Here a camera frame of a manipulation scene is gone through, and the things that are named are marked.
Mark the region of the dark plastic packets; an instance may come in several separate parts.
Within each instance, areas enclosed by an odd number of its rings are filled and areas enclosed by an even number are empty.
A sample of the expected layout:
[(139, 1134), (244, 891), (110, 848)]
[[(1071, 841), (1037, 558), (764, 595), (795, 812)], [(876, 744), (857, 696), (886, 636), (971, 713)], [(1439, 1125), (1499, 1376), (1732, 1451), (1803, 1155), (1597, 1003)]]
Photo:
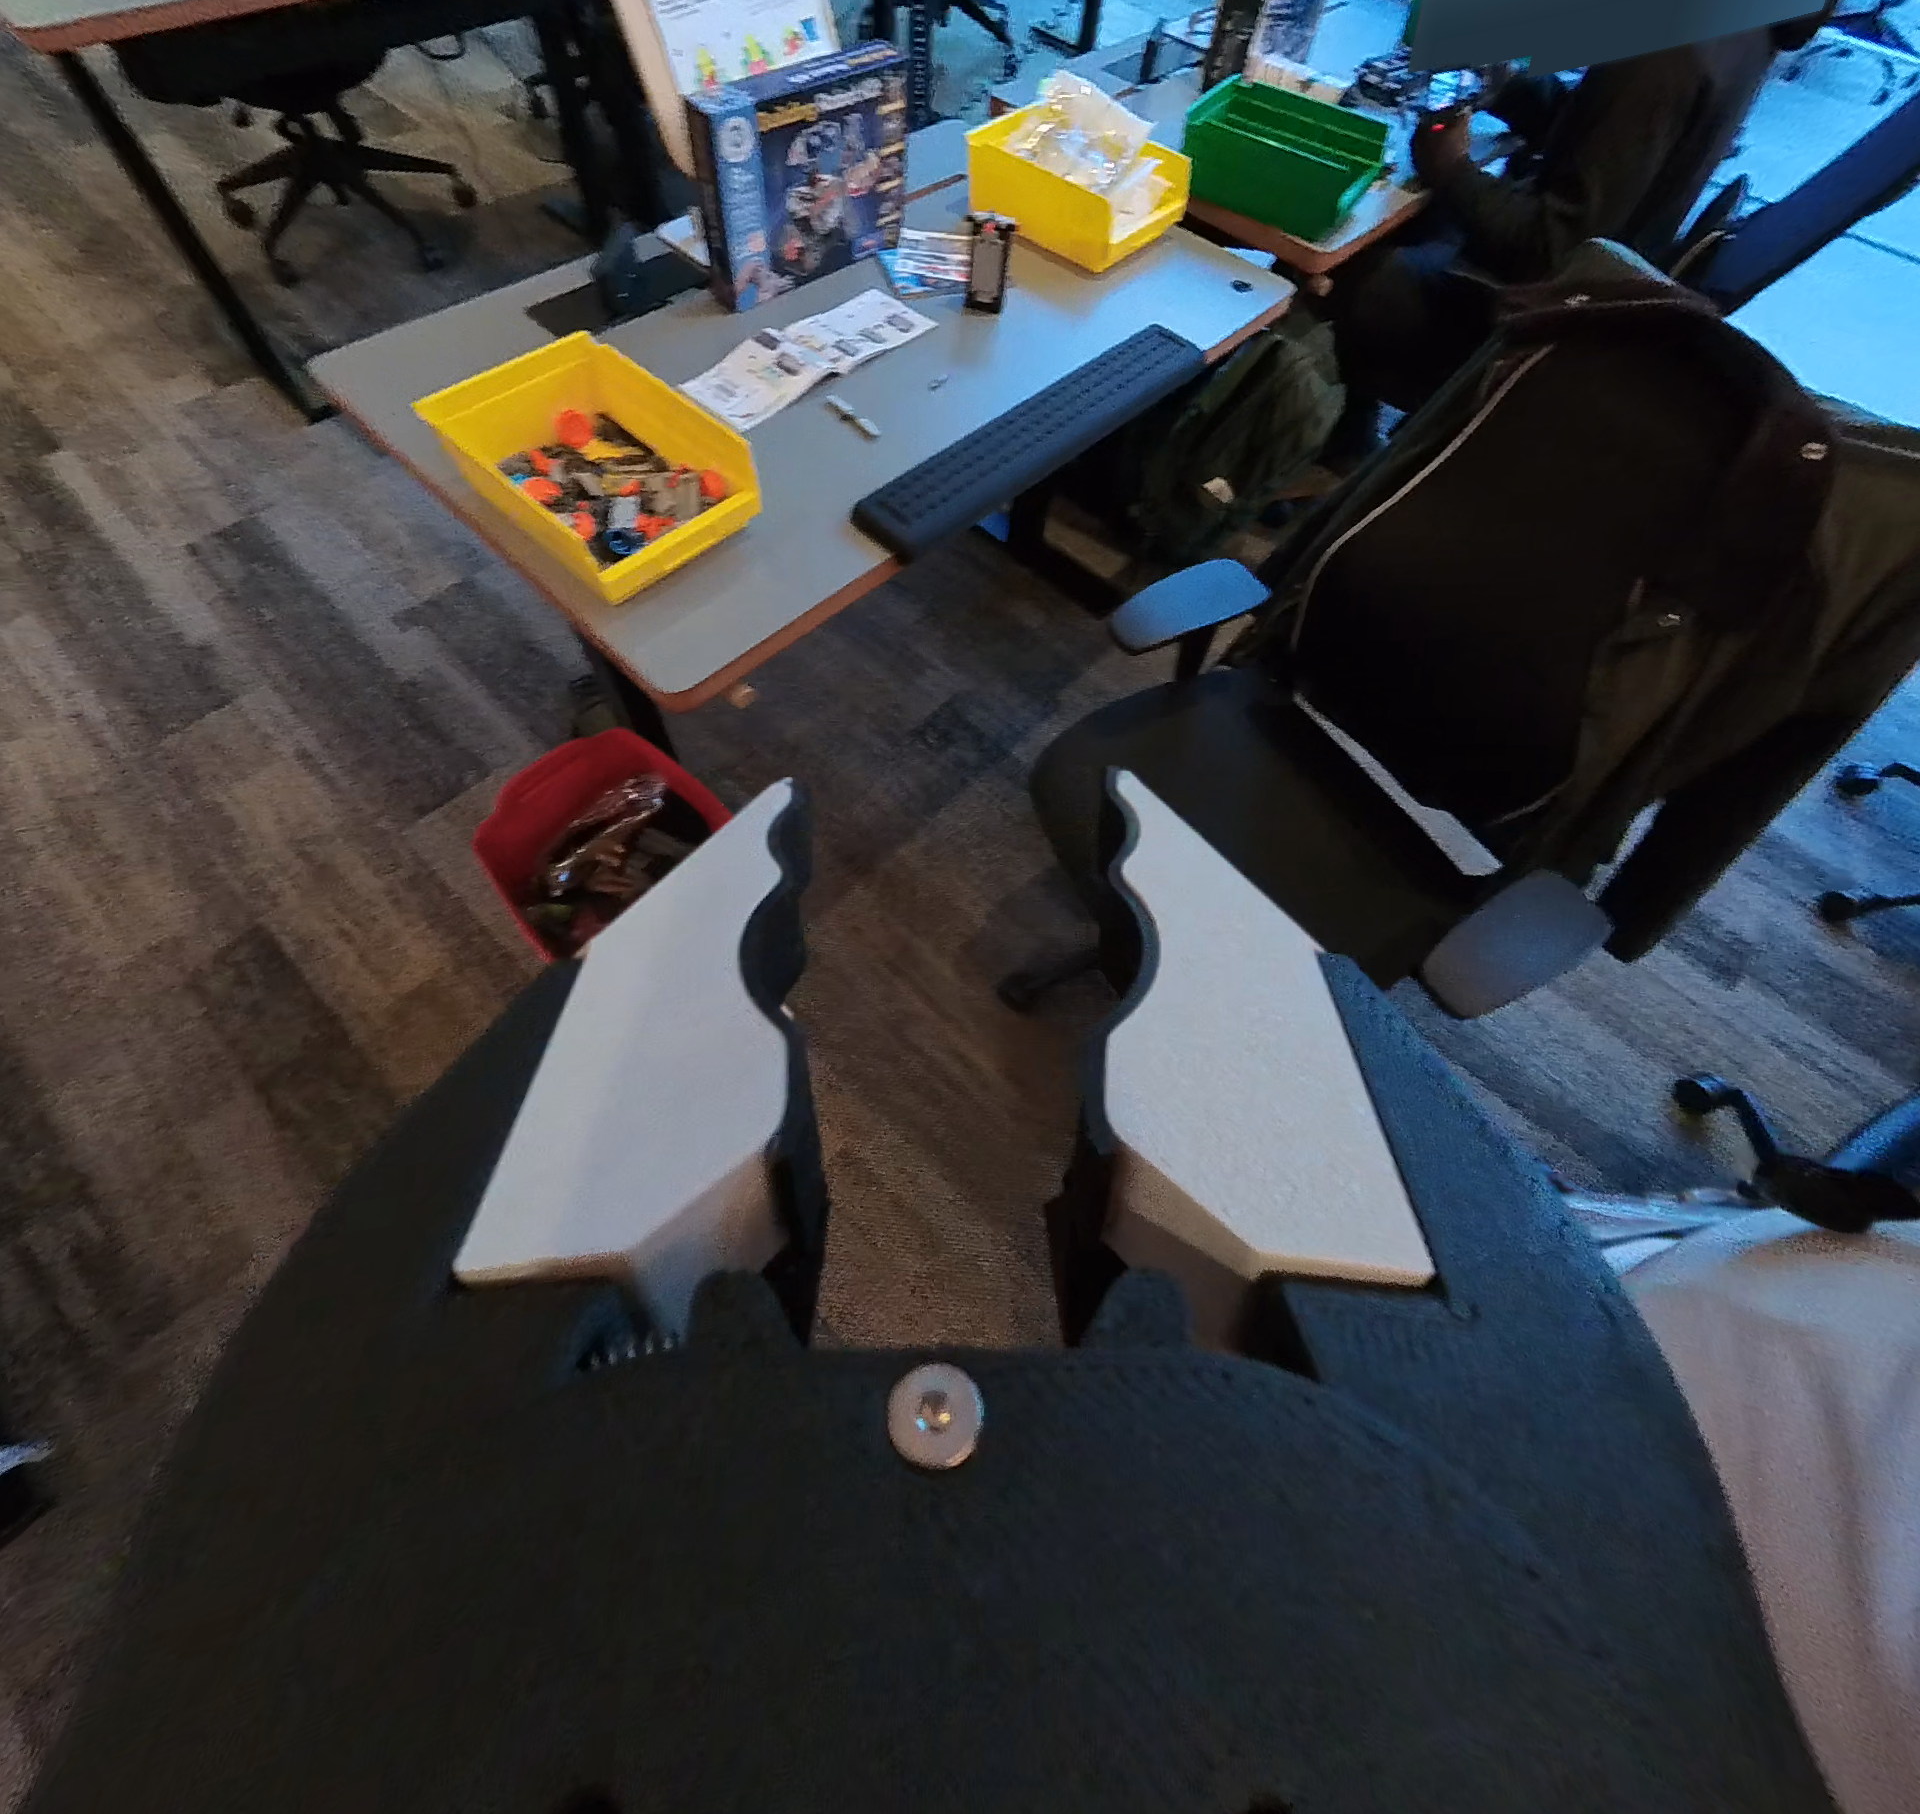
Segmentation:
[(661, 771), (617, 780), (543, 848), (518, 914), (545, 954), (571, 958), (709, 839)]

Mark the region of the person's white clothing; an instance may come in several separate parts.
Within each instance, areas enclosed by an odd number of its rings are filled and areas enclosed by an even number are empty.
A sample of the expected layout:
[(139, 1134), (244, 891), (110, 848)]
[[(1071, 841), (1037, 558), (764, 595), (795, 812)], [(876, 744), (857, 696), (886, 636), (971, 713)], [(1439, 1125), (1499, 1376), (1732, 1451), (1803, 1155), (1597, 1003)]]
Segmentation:
[(1920, 1230), (1566, 1197), (1678, 1376), (1840, 1808), (1920, 1804)]

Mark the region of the red floor bin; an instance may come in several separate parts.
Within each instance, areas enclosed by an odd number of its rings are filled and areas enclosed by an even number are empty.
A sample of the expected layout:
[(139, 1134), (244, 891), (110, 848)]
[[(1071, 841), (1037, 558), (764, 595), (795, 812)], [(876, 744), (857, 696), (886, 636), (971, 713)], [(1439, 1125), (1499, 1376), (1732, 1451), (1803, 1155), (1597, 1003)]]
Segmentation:
[(563, 925), (560, 901), (545, 901), (538, 883), (563, 853), (571, 825), (632, 780), (658, 780), (671, 795), (663, 828), (689, 848), (703, 841), (730, 820), (730, 807), (671, 749), (644, 739), (628, 726), (606, 726), (555, 744), (550, 755), (516, 771), (502, 784), (482, 825), (476, 828), (472, 853), (495, 901), (516, 919), (518, 934), (543, 954), (543, 963), (578, 958), (578, 951), (617, 914), (588, 907), (586, 914), (563, 914)]

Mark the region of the pile of toy parts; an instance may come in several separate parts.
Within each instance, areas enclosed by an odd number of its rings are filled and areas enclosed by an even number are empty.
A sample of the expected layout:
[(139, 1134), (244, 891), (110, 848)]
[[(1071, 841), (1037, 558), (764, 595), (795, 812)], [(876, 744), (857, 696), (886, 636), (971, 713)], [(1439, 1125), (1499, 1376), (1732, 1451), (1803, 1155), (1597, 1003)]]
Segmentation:
[(495, 473), (555, 521), (594, 574), (606, 574), (730, 495), (722, 470), (661, 455), (606, 411), (560, 409), (550, 440), (495, 461)]

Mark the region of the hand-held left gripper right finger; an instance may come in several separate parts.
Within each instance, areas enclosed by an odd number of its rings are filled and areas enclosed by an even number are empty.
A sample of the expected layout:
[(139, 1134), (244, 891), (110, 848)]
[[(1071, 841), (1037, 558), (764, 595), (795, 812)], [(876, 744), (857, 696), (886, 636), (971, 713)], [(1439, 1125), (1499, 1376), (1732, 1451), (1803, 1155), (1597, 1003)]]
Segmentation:
[(1418, 1300), (1438, 1254), (1350, 1035), (1353, 965), (1137, 771), (1099, 795), (1099, 970), (1053, 1269), (1066, 1340), (1168, 1273), (1206, 1347), (1284, 1347), (1282, 1284)]

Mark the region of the green storage bin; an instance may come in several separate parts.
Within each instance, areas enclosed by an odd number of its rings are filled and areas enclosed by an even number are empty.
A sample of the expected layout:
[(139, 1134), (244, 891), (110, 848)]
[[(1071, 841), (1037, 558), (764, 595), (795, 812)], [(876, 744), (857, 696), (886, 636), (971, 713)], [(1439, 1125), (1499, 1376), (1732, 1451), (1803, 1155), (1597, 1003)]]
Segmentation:
[(1390, 166), (1391, 123), (1269, 81), (1219, 81), (1186, 114), (1189, 203), (1324, 239)]

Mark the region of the blue toy kit box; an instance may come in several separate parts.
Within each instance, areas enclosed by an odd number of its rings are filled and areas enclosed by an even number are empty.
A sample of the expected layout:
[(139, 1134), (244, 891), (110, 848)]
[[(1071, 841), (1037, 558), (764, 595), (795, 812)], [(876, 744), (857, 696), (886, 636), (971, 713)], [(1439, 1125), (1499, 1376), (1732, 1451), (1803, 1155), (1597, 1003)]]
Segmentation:
[(709, 293), (753, 311), (901, 245), (903, 51), (871, 40), (682, 104)]

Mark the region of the black office chair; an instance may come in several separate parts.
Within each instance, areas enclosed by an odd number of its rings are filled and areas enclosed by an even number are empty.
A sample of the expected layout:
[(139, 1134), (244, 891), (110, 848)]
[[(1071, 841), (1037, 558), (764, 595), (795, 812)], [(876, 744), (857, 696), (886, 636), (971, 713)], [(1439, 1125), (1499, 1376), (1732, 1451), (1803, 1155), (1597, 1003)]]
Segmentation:
[[(452, 203), (476, 208), (476, 185), (458, 166), (374, 147), (351, 114), (344, 97), (375, 77), (384, 51), (351, 26), (344, 3), (149, 31), (121, 40), (110, 59), (130, 91), (161, 105), (230, 105), (244, 119), (276, 119), (281, 147), (217, 176), (215, 190), (239, 231), (257, 231), (260, 257), (281, 286), (303, 280), (284, 257), (284, 237), (319, 190), (384, 216), (412, 245), (420, 271), (438, 271), (442, 255), (412, 214), (384, 200), (375, 176), (442, 176)], [(257, 226), (249, 203), (249, 190), (260, 185), (281, 185), (266, 226)]]

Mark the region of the brown rimmed desk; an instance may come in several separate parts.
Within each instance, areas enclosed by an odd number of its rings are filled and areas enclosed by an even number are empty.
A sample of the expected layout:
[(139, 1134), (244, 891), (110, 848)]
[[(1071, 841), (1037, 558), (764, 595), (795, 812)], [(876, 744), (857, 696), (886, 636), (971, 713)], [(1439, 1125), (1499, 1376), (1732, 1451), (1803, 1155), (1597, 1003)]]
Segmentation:
[[(1116, 97), (1141, 119), (1152, 119), (1152, 143), (1181, 152), (1186, 143), (1186, 114), (1206, 94), (1199, 66), (1181, 66), (1163, 81), (1137, 81), (1145, 51), (1102, 51), (1084, 62), (1071, 62), (1071, 77), (1094, 81), (1107, 97)], [(1391, 119), (1390, 136), (1390, 166), (1379, 181), (1357, 200), (1357, 208), (1316, 245), (1304, 245), (1293, 237), (1282, 237), (1271, 226), (1258, 226), (1250, 216), (1233, 216), (1206, 203), (1189, 203), (1186, 224), (1193, 231), (1209, 231), (1223, 245), (1258, 247), (1275, 266), (1290, 266), (1293, 277), (1331, 277), (1333, 266), (1353, 260), (1369, 245), (1382, 245), (1395, 237), (1414, 214), (1425, 208), (1425, 190), (1412, 181), (1404, 170), (1404, 129)]]

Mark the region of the instruction booklet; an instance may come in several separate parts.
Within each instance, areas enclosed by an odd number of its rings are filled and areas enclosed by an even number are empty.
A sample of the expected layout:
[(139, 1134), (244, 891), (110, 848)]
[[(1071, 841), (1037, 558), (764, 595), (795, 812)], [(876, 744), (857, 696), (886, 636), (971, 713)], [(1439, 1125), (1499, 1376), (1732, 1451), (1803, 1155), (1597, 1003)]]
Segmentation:
[(679, 392), (737, 435), (749, 435), (814, 384), (848, 375), (926, 334), (937, 334), (926, 311), (871, 290), (832, 311), (749, 334), (713, 369), (698, 371)]

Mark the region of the black wrist rest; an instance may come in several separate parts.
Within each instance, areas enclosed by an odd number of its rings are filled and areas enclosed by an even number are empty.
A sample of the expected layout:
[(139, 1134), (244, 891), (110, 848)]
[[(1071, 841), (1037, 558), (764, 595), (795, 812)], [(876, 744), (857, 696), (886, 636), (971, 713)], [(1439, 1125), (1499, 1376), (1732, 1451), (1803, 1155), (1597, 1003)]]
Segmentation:
[(1046, 482), (1071, 455), (1206, 371), (1206, 353), (1152, 322), (1023, 404), (999, 411), (851, 507), (851, 526), (901, 562), (937, 541), (975, 526), (1020, 492)]

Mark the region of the black jacket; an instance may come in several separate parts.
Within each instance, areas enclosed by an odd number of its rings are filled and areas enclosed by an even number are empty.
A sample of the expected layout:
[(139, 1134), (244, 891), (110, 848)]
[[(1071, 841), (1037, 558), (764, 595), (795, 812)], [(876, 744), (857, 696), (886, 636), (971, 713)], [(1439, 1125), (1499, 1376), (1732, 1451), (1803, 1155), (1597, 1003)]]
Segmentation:
[(1282, 545), (1282, 678), (1645, 958), (1903, 687), (1920, 440), (1578, 245)]

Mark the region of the yellow bin of clear bags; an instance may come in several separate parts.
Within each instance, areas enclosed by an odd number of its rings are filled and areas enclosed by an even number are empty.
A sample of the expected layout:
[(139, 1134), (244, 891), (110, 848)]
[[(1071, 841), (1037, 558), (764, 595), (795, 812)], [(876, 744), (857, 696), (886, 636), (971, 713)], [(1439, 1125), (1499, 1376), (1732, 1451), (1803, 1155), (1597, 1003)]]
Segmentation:
[(965, 190), (971, 214), (1009, 216), (1020, 239), (1084, 266), (1092, 277), (1145, 255), (1172, 237), (1189, 214), (1193, 158), (1163, 143), (1145, 143), (1145, 214), (1120, 214), (1107, 195), (1071, 185), (1066, 174), (1043, 170), (1015, 152), (1033, 110), (1009, 110), (965, 129)]

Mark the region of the green backpack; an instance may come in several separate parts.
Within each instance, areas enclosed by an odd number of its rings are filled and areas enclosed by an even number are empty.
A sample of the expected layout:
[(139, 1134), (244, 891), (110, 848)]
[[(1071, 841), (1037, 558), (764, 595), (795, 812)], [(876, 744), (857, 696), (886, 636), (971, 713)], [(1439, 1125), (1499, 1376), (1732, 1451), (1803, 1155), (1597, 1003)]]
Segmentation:
[(1350, 404), (1324, 321), (1282, 321), (1129, 435), (1125, 534), (1149, 566), (1209, 558), (1322, 455)]

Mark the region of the clear plastic bags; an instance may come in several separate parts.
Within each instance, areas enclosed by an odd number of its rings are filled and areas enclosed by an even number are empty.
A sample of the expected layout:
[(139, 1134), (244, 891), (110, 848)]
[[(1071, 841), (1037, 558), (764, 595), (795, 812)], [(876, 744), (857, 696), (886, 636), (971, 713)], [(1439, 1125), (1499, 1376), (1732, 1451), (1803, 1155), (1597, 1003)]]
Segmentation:
[(1116, 216), (1145, 216), (1159, 203), (1159, 166), (1145, 154), (1149, 134), (1152, 123), (1094, 81), (1053, 69), (1015, 114), (1004, 152), (1099, 195)]

